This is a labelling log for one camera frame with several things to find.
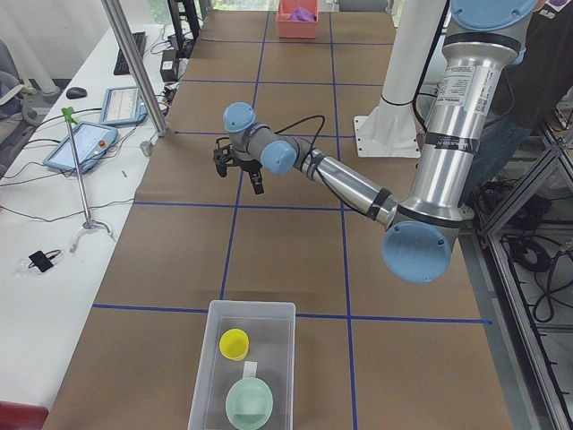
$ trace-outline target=plastic bin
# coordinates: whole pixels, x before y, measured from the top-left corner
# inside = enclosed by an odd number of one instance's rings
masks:
[[[0,401],[0,429],[39,430],[46,421],[47,409]]]
[[[289,21],[290,14],[303,7],[316,16],[316,21]],[[277,33],[280,38],[314,39],[319,29],[318,0],[280,0],[277,11]]]
[[[231,361],[218,350],[220,337],[231,328],[249,336],[244,360]],[[273,395],[272,414],[261,430],[293,429],[295,305],[215,300],[209,306],[188,430],[236,430],[227,419],[225,400],[243,376],[245,361],[257,362],[257,377]]]

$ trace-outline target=yellow cup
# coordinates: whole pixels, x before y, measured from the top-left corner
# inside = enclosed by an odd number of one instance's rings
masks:
[[[241,329],[227,330],[221,336],[218,348],[224,358],[241,361],[249,352],[249,337]]]

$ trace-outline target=green clamp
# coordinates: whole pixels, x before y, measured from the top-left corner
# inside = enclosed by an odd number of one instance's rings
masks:
[[[73,107],[62,107],[62,113],[64,114],[64,121],[78,124],[78,122],[72,118]]]

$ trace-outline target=robotic arm link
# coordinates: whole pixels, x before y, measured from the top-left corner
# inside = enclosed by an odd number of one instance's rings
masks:
[[[252,107],[243,102],[226,109],[231,144],[216,150],[214,160],[224,166],[232,159],[232,165],[249,172],[255,193],[262,192],[261,166],[279,175],[297,168],[388,230],[382,256],[396,275],[417,283],[435,280],[449,267],[462,224],[459,198],[493,93],[503,68],[525,50],[535,4],[536,0],[452,0],[442,49],[448,65],[405,200],[305,139],[273,133],[256,122]]]

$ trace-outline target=person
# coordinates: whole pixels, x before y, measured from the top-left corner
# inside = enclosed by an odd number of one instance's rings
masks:
[[[537,7],[523,62],[501,74],[459,200],[462,208],[476,187],[500,173],[573,86],[573,0],[545,0]]]

